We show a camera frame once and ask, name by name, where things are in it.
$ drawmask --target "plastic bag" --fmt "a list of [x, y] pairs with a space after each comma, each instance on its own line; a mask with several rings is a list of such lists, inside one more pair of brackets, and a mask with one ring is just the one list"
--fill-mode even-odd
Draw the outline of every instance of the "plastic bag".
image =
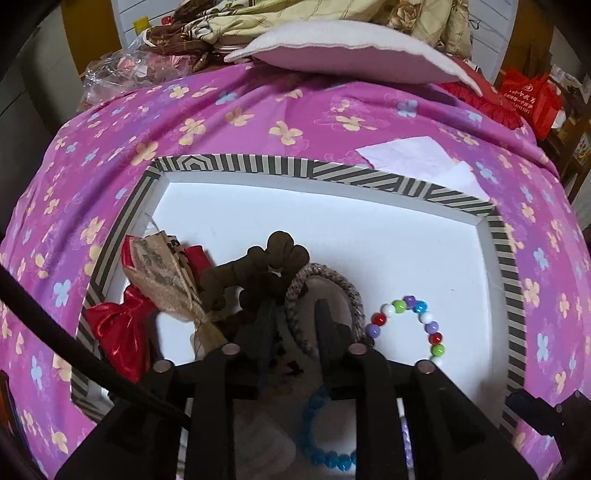
[[196, 62], [194, 56], [163, 57], [137, 50], [139, 44], [134, 41], [129, 48], [89, 63], [83, 82], [84, 93], [78, 105], [79, 112], [121, 93], [183, 78], [193, 71]]
[[531, 125], [538, 140], [545, 139], [562, 108], [555, 87], [548, 83], [548, 74], [529, 79], [510, 68], [500, 91]]

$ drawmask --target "pink floral bedsheet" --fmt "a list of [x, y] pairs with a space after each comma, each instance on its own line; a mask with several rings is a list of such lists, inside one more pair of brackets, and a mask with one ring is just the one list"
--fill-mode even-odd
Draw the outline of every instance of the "pink floral bedsheet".
[[[73, 335], [101, 245], [154, 157], [258, 153], [368, 165], [356, 148], [418, 136], [469, 163], [507, 223], [526, 300], [526, 388], [551, 404], [584, 392], [589, 254], [556, 170], [529, 128], [510, 131], [436, 87], [242, 64], [130, 93], [62, 127], [14, 210], [0, 261]], [[70, 366], [1, 304], [0, 315], [0, 368], [19, 379], [18, 412], [52, 478], [93, 424], [70, 403]], [[540, 477], [559, 459], [555, 442], [524, 424], [514, 443]]]

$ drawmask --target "red bead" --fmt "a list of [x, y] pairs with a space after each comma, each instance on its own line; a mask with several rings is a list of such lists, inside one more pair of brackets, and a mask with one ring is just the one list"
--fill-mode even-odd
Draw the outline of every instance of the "red bead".
[[431, 335], [429, 335], [429, 343], [431, 345], [437, 345], [438, 343], [441, 343], [442, 340], [443, 340], [443, 335], [439, 332], [432, 333]]
[[377, 325], [378, 327], [385, 325], [386, 321], [386, 315], [384, 315], [383, 313], [374, 313], [374, 316], [371, 317], [371, 323]]

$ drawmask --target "pink pillow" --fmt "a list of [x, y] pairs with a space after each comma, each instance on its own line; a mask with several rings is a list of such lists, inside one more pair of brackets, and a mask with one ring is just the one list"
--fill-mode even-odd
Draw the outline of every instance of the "pink pillow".
[[347, 75], [373, 82], [462, 82], [482, 92], [452, 59], [388, 27], [350, 20], [291, 22], [270, 28], [226, 62], [254, 57], [299, 72]]

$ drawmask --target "striped tray border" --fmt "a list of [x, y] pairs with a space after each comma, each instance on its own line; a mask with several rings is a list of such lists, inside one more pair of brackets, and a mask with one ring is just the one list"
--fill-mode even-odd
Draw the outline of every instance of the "striped tray border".
[[[356, 187], [382, 190], [437, 203], [445, 207], [462, 210], [486, 219], [495, 245], [505, 290], [506, 311], [509, 330], [509, 370], [507, 373], [507, 394], [524, 386], [525, 354], [525, 313], [523, 295], [515, 256], [511, 251], [505, 233], [505, 223], [498, 209], [491, 203], [455, 190], [450, 190], [426, 181], [412, 179], [393, 173], [386, 173], [360, 166], [327, 163], [308, 158], [279, 157], [252, 154], [211, 154], [184, 155], [180, 157], [156, 158], [140, 178], [117, 217], [101, 250], [85, 297], [76, 339], [95, 352], [97, 342], [86, 320], [86, 308], [105, 301], [111, 278], [119, 262], [119, 252], [124, 236], [142, 212], [142, 206], [154, 190], [157, 181], [165, 172], [183, 171], [227, 171], [266, 175], [281, 175], [309, 180], [343, 183]], [[72, 402], [93, 421], [99, 421], [110, 409], [112, 403], [96, 395], [97, 385], [90, 382], [78, 370], [73, 369], [70, 383]], [[518, 417], [507, 406], [502, 413], [499, 426], [501, 432], [512, 437]]]

